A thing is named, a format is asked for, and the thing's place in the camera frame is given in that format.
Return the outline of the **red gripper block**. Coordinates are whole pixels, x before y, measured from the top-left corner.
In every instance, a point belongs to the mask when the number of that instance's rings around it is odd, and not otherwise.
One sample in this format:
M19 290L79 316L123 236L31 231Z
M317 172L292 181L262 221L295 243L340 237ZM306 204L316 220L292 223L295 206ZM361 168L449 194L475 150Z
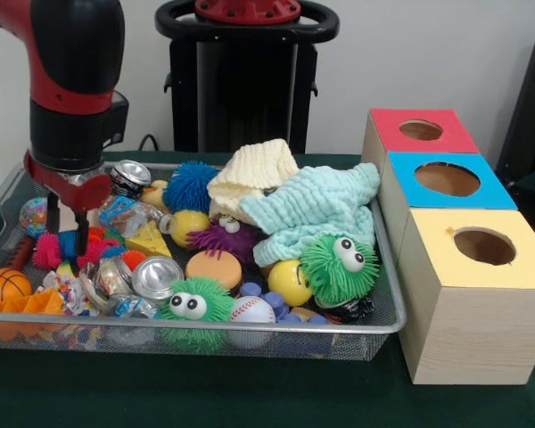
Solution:
M23 165L30 177L51 192L47 195L46 229L58 234L60 227L59 199L71 208L77 223L76 252L86 254L89 221L87 211L99 208L111 193L111 178L104 170L104 162L87 171L55 171L34 160L26 151Z

